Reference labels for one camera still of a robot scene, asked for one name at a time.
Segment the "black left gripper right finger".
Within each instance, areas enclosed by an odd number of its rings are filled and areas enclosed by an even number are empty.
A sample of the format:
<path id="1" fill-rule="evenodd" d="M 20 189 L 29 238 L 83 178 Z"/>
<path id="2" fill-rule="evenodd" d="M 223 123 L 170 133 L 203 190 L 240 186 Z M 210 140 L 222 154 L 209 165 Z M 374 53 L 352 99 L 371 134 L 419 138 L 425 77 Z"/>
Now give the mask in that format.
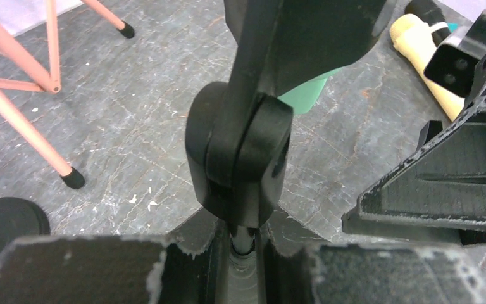
<path id="1" fill-rule="evenodd" d="M 256 254 L 262 303 L 486 303 L 486 250 L 348 237 L 278 209 Z"/>

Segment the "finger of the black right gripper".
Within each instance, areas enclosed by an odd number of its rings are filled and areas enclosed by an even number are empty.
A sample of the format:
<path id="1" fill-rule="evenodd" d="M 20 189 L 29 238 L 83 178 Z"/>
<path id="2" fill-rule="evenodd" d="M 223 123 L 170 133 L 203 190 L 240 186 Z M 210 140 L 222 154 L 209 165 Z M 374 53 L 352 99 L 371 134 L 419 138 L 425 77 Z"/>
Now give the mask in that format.
<path id="1" fill-rule="evenodd" d="M 363 192 L 342 218 L 346 233 L 382 224 L 486 231 L 486 55 L 457 119 Z"/>

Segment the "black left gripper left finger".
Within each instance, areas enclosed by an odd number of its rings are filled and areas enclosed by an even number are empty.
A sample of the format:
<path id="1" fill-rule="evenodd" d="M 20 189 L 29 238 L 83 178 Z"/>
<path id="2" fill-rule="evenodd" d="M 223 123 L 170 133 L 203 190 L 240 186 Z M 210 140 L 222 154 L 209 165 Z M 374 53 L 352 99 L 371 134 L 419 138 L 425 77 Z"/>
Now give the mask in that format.
<path id="1" fill-rule="evenodd" d="M 229 244 L 204 209 L 165 235 L 20 237 L 0 255 L 0 303 L 224 303 Z"/>

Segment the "yellow microphone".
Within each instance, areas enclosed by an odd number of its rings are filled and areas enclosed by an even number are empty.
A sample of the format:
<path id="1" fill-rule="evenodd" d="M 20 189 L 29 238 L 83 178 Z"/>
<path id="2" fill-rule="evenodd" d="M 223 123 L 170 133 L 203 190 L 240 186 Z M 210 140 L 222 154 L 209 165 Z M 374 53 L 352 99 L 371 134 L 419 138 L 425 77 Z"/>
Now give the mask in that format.
<path id="1" fill-rule="evenodd" d="M 464 99 L 424 76 L 424 70 L 437 50 L 430 26 L 414 14 L 406 14 L 392 23 L 389 34 L 394 49 L 414 67 L 448 119 L 455 120 L 463 109 Z"/>

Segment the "black microphone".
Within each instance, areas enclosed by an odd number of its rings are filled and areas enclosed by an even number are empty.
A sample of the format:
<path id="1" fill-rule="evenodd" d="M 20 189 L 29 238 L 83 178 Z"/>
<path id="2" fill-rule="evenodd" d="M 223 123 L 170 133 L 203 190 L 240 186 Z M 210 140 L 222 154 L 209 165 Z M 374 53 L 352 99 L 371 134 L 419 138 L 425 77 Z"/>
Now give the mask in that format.
<path id="1" fill-rule="evenodd" d="M 433 43 L 436 46 L 451 34 L 442 10 L 433 0 L 412 0 L 406 5 L 404 12 L 417 16 L 429 25 Z"/>

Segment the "green microphone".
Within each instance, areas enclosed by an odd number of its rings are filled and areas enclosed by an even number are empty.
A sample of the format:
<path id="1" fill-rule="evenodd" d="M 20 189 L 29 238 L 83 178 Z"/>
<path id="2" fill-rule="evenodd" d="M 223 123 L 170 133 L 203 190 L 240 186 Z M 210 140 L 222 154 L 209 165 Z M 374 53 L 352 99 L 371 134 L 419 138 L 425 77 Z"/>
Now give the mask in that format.
<path id="1" fill-rule="evenodd" d="M 279 96 L 278 99 L 292 107 L 294 115 L 305 114 L 317 102 L 327 80 L 340 70 L 341 68 L 336 68 L 319 75 Z"/>

